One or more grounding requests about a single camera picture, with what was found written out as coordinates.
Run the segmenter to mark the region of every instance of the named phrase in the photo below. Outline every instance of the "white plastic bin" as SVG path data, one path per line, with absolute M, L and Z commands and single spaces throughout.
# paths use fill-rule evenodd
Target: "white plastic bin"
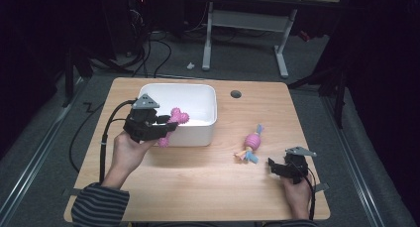
M 145 93 L 159 104 L 158 116 L 170 115 L 175 107 L 189 115 L 188 123 L 179 125 L 170 135 L 170 147 L 210 145 L 217 120 L 213 87 L 205 84 L 151 83 L 142 87 L 139 97 Z

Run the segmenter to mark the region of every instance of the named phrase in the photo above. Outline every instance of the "small plush toy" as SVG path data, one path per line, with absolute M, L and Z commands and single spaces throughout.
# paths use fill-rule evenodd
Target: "small plush toy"
M 235 153 L 235 156 L 240 158 L 241 160 L 251 161 L 256 164 L 259 161 L 253 151 L 257 150 L 261 143 L 260 135 L 263 131 L 263 126 L 258 124 L 257 131 L 253 134 L 247 136 L 244 142 L 245 149 L 239 153 Z
M 177 122 L 178 125 L 181 125 L 187 123 L 188 121 L 188 114 L 182 113 L 179 108 L 175 107 L 170 111 L 170 119 L 167 121 L 167 123 Z M 166 137 L 158 139 L 157 144 L 160 147 L 167 147 L 169 145 L 169 137 L 171 134 L 172 132 L 167 132 Z

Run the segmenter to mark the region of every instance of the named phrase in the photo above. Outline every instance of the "gray floor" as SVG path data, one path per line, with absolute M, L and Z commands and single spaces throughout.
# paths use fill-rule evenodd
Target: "gray floor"
M 280 38 L 279 34 L 262 37 L 240 34 L 233 39 L 229 35 L 216 36 L 209 71 L 202 71 L 200 68 L 202 38 L 185 37 L 180 40 L 164 34 L 154 34 L 154 38 L 163 38 L 161 41 L 171 47 L 169 60 L 158 71 L 160 75 L 285 83 L 310 74 L 328 42 L 326 37 L 306 43 L 297 37 L 290 37 L 284 51 L 290 76 L 288 79 L 282 79 L 272 49 Z M 168 52 L 165 45 L 152 42 L 151 56 L 147 62 L 148 71 L 153 72 Z M 190 62 L 195 64 L 193 69 L 186 68 Z M 25 167 L 37 154 L 36 151 L 43 143 L 49 128 L 59 114 L 68 111 L 55 138 L 45 148 L 46 158 L 40 161 L 40 168 L 33 171 L 35 178 L 28 179 L 29 188 L 21 191 L 22 198 L 15 199 L 16 209 L 10 209 L 7 213 L 6 208 L 2 208 L 1 214 L 6 214 L 0 221 L 5 221 L 5 226 L 71 226 L 62 217 L 68 201 L 66 191 L 73 187 L 77 177 L 68 160 L 69 144 L 76 130 L 90 114 L 86 112 L 87 105 L 84 103 L 91 103 L 92 109 L 101 104 L 106 99 L 112 80 L 117 76 L 123 75 L 110 70 L 96 69 L 90 80 L 83 80 L 78 85 L 81 87 L 79 95 L 67 110 L 61 107 L 64 101 L 63 80 L 57 83 L 58 93 L 42 107 L 12 150 L 0 162 L 0 203 L 9 203 L 9 194 L 20 178 L 26 176 Z M 330 205 L 331 217 L 319 221 L 320 226 L 416 226 L 368 140 L 350 93 L 346 93 L 343 130 L 337 130 L 331 121 L 328 104 L 333 98 L 319 97 L 316 86 L 303 86 L 291 90 L 290 93 L 309 148 L 318 154 L 314 159 L 317 172 L 321 180 L 330 185 L 325 194 Z M 74 141 L 72 157 L 78 167 L 83 161 L 99 115 L 100 110 L 90 117 Z M 363 176 L 368 194 L 378 210 L 377 216 L 371 217 L 369 209 L 361 201 L 364 196 L 353 175 L 355 167 L 348 166 L 344 146 L 351 148 L 357 161 L 356 168 Z M 254 223 L 244 222 L 215 224 L 254 226 Z

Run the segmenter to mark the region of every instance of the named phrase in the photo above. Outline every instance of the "pink toy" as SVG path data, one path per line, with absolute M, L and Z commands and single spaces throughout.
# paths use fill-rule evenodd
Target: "pink toy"
M 258 124 L 257 131 L 253 134 L 248 135 L 245 139 L 245 150 L 239 153 L 235 153 L 235 156 L 240 158 L 241 160 L 251 161 L 254 164 L 256 164 L 259 161 L 259 158 L 257 158 L 253 154 L 253 151 L 256 151 L 259 148 L 260 143 L 262 142 L 260 138 L 262 130 L 263 126 Z
M 170 111 L 170 119 L 167 121 L 167 123 L 178 122 L 178 124 L 181 125 L 187 123 L 188 121 L 188 114 L 181 113 L 181 110 L 175 107 Z M 166 137 L 158 139 L 157 144 L 160 147 L 167 147 L 169 145 L 169 137 L 171 134 L 172 132 L 167 132 Z

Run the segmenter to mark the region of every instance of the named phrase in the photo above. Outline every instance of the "person's hand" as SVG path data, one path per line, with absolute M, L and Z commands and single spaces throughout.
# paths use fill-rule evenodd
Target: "person's hand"
M 121 188 L 129 174 L 142 163 L 146 152 L 156 141 L 137 143 L 126 132 L 115 137 L 112 164 L 101 185 Z
M 293 184 L 293 179 L 282 177 L 287 202 L 291 209 L 293 219 L 309 219 L 308 205 L 311 199 L 311 188 L 306 180 Z

